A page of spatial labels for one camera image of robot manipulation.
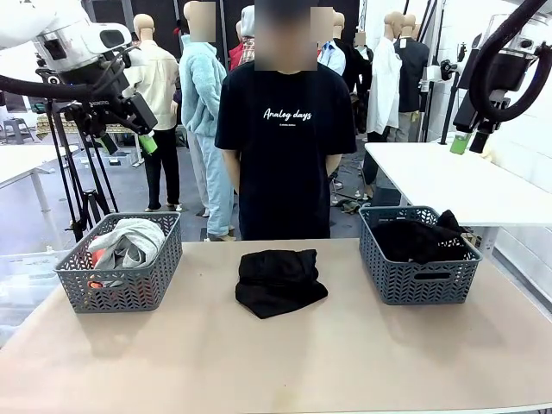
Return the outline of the grey top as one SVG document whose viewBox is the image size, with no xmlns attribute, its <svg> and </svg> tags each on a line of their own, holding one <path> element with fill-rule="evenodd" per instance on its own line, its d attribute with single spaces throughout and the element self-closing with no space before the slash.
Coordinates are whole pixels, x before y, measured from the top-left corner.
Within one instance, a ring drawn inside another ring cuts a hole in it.
<svg viewBox="0 0 552 414">
<path fill-rule="evenodd" d="M 110 270 L 138 269 L 151 265 L 166 240 L 161 227 L 148 219 L 126 218 L 110 232 L 96 236 L 88 247 L 105 248 L 111 257 Z"/>
</svg>

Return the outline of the mannequin in black suit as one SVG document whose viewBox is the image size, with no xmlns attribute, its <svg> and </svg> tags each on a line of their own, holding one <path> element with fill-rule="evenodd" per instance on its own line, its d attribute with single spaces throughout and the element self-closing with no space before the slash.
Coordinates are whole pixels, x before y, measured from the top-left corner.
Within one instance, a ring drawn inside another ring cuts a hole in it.
<svg viewBox="0 0 552 414">
<path fill-rule="evenodd" d="M 372 64 L 361 53 L 346 41 L 342 42 L 342 51 L 345 53 L 346 66 L 343 78 L 348 86 L 349 93 L 356 95 L 353 102 L 355 127 L 360 134 L 367 131 L 367 109 L 369 89 L 372 82 Z"/>
</svg>

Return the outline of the mannequin in light blue fleece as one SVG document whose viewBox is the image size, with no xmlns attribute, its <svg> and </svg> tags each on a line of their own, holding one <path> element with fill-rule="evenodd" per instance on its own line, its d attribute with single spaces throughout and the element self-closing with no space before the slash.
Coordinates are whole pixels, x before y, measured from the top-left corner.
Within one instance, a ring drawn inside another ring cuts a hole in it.
<svg viewBox="0 0 552 414">
<path fill-rule="evenodd" d="M 212 242 L 232 242 L 234 188 L 222 151 L 215 145 L 222 83 L 227 75 L 211 44 L 216 39 L 215 4 L 188 0 L 183 13 L 188 31 L 182 36 L 179 62 L 182 122 L 197 139 L 202 154 L 210 213 L 207 237 Z"/>
</svg>

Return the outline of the mannequin in black jacket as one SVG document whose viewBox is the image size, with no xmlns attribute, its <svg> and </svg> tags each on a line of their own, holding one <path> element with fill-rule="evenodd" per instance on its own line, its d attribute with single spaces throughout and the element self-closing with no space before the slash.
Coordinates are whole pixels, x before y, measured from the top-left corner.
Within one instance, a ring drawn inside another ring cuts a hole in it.
<svg viewBox="0 0 552 414">
<path fill-rule="evenodd" d="M 395 52 L 402 61 L 399 79 L 398 127 L 392 141 L 408 142 L 413 117 L 421 107 L 420 83 L 428 64 L 430 49 L 413 37 L 416 17 L 404 15 L 400 36 L 394 43 Z"/>
</svg>

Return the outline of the black jeans with pocket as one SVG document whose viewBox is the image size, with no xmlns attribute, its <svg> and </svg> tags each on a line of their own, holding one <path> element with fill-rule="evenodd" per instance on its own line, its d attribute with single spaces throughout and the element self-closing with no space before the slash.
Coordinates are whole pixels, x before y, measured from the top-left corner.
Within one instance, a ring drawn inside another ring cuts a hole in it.
<svg viewBox="0 0 552 414">
<path fill-rule="evenodd" d="M 383 255 L 394 262 L 427 264 L 436 261 L 464 260 L 468 248 L 451 210 L 444 211 L 435 224 L 414 220 L 393 220 L 377 224 L 373 236 Z"/>
</svg>

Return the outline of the grey plastic woven basket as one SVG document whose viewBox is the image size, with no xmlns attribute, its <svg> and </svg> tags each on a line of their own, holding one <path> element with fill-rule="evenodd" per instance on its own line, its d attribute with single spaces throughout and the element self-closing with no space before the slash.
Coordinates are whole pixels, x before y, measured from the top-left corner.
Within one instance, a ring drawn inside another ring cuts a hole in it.
<svg viewBox="0 0 552 414">
<path fill-rule="evenodd" d="M 97 271 L 91 264 L 88 247 L 96 236 L 114 229 L 126 218 L 148 219 L 163 230 L 166 240 L 148 267 L 109 270 L 103 287 L 92 289 L 88 281 Z M 72 308 L 77 313 L 152 311 L 159 307 L 182 255 L 180 214 L 172 211 L 151 213 L 111 213 L 105 216 L 55 267 Z"/>
<path fill-rule="evenodd" d="M 482 254 L 464 237 L 464 260 L 427 264 L 389 261 L 376 242 L 372 229 L 393 220 L 435 224 L 441 214 L 427 206 L 371 207 L 359 210 L 360 254 L 379 298 L 389 305 L 462 304 L 465 302 Z"/>
</svg>

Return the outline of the black leaning stand poles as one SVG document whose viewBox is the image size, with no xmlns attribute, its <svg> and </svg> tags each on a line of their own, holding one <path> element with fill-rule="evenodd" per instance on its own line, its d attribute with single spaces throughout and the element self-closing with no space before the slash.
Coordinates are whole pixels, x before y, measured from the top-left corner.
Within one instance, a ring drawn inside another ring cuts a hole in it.
<svg viewBox="0 0 552 414">
<path fill-rule="evenodd" d="M 430 49 L 426 67 L 432 65 L 440 65 L 438 55 L 441 43 L 442 20 L 444 17 L 445 5 L 446 0 L 428 0 L 428 14 L 423 20 L 422 33 L 418 37 L 420 41 L 425 41 Z M 430 110 L 432 105 L 434 84 L 435 82 L 428 82 L 424 79 L 423 72 L 421 84 L 421 121 L 420 130 L 417 138 L 419 142 L 426 142 L 428 138 Z"/>
</svg>

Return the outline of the mannequin in light blue shirt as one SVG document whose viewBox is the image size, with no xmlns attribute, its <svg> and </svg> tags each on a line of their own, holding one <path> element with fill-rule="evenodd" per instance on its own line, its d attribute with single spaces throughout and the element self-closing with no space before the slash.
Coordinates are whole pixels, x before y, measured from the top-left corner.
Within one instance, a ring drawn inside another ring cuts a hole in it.
<svg viewBox="0 0 552 414">
<path fill-rule="evenodd" d="M 340 76 L 343 75 L 346 68 L 346 56 L 342 49 L 338 46 L 338 41 L 342 37 L 344 27 L 344 15 L 336 12 L 333 9 L 333 32 L 332 40 L 325 41 L 320 46 L 318 51 L 317 61 L 329 69 L 333 70 Z"/>
</svg>

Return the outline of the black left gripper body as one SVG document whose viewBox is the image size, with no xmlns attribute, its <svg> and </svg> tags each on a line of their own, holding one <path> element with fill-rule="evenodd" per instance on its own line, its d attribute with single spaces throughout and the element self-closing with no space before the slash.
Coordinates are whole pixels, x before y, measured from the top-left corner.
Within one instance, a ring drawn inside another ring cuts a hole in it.
<svg viewBox="0 0 552 414">
<path fill-rule="evenodd" d="M 73 102 L 68 105 L 69 120 L 85 135 L 104 135 L 109 125 L 120 125 L 138 135 L 149 134 L 158 124 L 144 97 L 136 92 L 131 97 L 112 100 Z"/>
</svg>

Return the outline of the grey step stool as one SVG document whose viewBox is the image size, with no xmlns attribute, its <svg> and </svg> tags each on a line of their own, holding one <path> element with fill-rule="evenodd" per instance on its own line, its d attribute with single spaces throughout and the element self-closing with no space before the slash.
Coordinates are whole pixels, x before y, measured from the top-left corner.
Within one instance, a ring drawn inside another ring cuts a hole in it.
<svg viewBox="0 0 552 414">
<path fill-rule="evenodd" d="M 22 118 L 11 118 L 3 121 L 3 140 L 6 143 L 14 142 L 16 145 L 23 145 L 27 139 L 34 141 L 35 138 L 31 128 Z"/>
</svg>

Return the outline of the mannequin in white shirt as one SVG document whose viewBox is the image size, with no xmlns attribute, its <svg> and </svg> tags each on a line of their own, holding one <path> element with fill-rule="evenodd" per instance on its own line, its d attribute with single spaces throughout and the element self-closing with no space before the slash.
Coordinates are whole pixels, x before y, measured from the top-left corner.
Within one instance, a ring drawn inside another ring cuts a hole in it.
<svg viewBox="0 0 552 414">
<path fill-rule="evenodd" d="M 372 82 L 367 108 L 367 139 L 386 140 L 386 130 L 398 127 L 399 80 L 402 60 L 394 48 L 405 16 L 393 11 L 384 17 L 384 33 L 373 52 Z"/>
</svg>

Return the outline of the table with patterned cloth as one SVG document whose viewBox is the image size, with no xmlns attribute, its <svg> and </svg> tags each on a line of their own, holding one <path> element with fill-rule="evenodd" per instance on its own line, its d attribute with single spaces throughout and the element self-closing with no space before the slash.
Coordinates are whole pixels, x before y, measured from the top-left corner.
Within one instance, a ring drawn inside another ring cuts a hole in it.
<svg viewBox="0 0 552 414">
<path fill-rule="evenodd" d="M 64 115 L 61 115 L 61 121 L 66 136 L 78 135 L 78 128 L 75 122 L 67 121 Z M 141 146 L 139 137 L 136 133 L 130 129 L 126 129 L 121 125 L 108 125 L 106 132 L 110 135 L 116 145 L 122 150 L 131 153 L 130 163 L 132 167 L 140 166 L 144 159 L 141 152 Z M 36 134 L 40 138 L 45 138 L 51 133 L 49 122 L 46 114 L 39 114 L 37 116 Z"/>
</svg>

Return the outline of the white table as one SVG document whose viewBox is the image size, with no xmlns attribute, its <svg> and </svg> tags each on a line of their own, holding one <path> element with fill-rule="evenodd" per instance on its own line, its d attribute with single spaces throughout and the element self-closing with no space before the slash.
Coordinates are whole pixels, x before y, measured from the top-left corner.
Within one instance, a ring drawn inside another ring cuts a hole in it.
<svg viewBox="0 0 552 414">
<path fill-rule="evenodd" d="M 552 194 L 478 154 L 454 154 L 435 143 L 367 143 L 365 149 L 402 205 L 451 210 L 461 226 L 481 232 L 487 257 L 502 228 L 552 229 Z"/>
<path fill-rule="evenodd" d="M 51 207 L 41 183 L 41 175 L 53 174 L 47 164 L 61 159 L 61 169 L 68 168 L 64 149 L 57 153 L 54 145 L 0 145 L 0 190 L 26 178 L 30 178 L 42 213 L 49 213 Z"/>
</svg>

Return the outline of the black folded garment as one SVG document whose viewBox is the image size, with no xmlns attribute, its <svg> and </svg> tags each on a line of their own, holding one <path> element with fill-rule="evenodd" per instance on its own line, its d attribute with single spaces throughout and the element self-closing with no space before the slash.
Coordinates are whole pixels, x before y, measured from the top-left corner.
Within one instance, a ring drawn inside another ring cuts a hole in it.
<svg viewBox="0 0 552 414">
<path fill-rule="evenodd" d="M 245 254 L 238 275 L 235 300 L 259 319 L 301 310 L 329 295 L 318 281 L 315 249 Z"/>
</svg>

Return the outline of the orange printed top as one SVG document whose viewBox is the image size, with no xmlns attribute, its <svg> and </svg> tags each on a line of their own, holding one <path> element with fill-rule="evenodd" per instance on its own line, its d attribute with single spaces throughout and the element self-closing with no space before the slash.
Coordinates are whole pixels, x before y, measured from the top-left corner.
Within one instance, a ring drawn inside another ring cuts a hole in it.
<svg viewBox="0 0 552 414">
<path fill-rule="evenodd" d="M 107 254 L 105 248 L 97 250 L 89 249 L 89 252 L 91 253 L 92 267 L 97 273 L 91 276 L 88 286 L 92 289 L 100 289 L 104 286 L 103 278 L 106 277 L 107 272 L 111 269 L 111 257 Z"/>
</svg>

